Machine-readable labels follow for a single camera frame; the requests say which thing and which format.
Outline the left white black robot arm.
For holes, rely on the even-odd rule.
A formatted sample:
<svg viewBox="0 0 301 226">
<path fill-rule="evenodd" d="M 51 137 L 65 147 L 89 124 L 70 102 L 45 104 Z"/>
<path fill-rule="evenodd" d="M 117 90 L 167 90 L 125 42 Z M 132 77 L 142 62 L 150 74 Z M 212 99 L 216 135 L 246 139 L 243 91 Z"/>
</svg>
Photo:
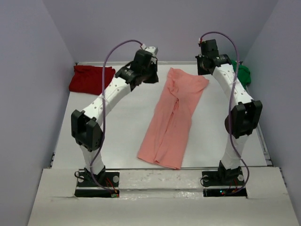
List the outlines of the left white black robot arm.
<svg viewBox="0 0 301 226">
<path fill-rule="evenodd" d="M 112 81 L 89 106 L 71 114 L 71 135 L 80 146 L 85 168 L 82 178 L 94 186 L 101 186 L 105 165 L 100 154 L 105 138 L 105 118 L 116 104 L 141 83 L 158 82 L 158 48 L 143 47 L 134 59 L 121 67 Z"/>
</svg>

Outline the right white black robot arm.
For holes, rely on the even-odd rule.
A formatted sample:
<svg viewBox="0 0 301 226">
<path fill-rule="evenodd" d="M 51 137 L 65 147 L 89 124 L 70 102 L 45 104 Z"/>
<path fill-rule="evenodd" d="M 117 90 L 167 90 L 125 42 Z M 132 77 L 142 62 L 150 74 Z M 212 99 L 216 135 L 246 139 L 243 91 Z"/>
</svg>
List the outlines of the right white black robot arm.
<svg viewBox="0 0 301 226">
<path fill-rule="evenodd" d="M 211 74 L 229 100 L 228 115 L 224 121 L 228 140 L 224 155 L 216 171 L 204 171 L 204 187 L 242 184 L 242 152 L 245 143 L 257 128 L 262 103 L 255 101 L 238 79 L 230 58 L 219 54 L 216 40 L 200 40 L 200 54 L 196 56 L 198 74 Z"/>
</svg>

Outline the pink t shirt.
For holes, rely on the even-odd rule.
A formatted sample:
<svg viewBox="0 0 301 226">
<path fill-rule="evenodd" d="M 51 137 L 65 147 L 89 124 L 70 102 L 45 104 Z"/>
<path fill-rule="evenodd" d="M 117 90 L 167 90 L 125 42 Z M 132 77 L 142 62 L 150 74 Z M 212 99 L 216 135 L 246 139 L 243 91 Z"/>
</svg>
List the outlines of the pink t shirt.
<svg viewBox="0 0 301 226">
<path fill-rule="evenodd" d="M 179 170 L 187 147 L 192 116 L 209 80 L 170 68 L 137 157 Z"/>
</svg>

